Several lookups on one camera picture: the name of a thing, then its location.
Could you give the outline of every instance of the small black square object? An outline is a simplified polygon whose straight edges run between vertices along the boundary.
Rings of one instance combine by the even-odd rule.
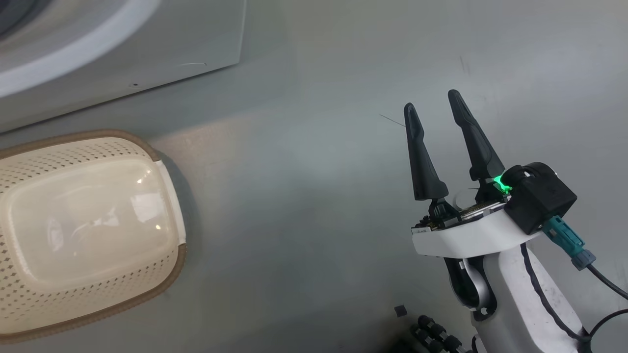
[[[394,307],[394,312],[397,313],[397,317],[406,316],[408,314],[406,307],[404,307],[403,305]]]
[[[525,178],[511,195],[504,210],[526,234],[555,215],[563,217],[578,198],[556,175]]]

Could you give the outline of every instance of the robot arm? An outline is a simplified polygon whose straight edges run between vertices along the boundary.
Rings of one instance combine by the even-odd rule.
[[[406,105],[414,197],[431,200],[429,215],[412,228],[417,253],[445,259],[452,289],[470,309],[478,346],[487,353],[589,352],[591,335],[526,247],[545,233],[579,270],[592,269],[595,256],[561,218],[576,195],[543,163],[504,172],[460,93],[449,91],[449,101],[472,162],[469,174],[480,187],[469,209],[447,203],[448,189],[432,165],[416,109]]]

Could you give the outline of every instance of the gray surface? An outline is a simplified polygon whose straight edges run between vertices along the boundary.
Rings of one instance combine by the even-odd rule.
[[[251,1],[234,67],[5,134],[95,128],[178,167],[190,259],[164,295],[5,352],[368,352],[393,306],[474,332],[441,259],[416,255],[404,129],[415,103],[450,190],[475,186],[447,102],[457,88],[504,164],[543,161],[580,197],[567,221],[628,287],[625,1]],[[535,253],[586,327],[625,307],[545,239]],[[594,351],[623,351],[626,319]]]

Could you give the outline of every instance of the teal cable connector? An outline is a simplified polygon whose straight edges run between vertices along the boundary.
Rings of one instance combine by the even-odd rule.
[[[561,247],[571,257],[571,263],[579,271],[587,268],[589,264],[596,260],[589,250],[584,250],[585,242],[578,237],[578,234],[560,216],[554,216],[545,222],[543,232],[553,243]]]

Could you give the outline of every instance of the perforated basket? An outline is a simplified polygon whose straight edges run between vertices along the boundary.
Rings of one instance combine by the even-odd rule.
[[[149,300],[185,253],[170,176],[139,138],[102,130],[0,151],[0,343]]]

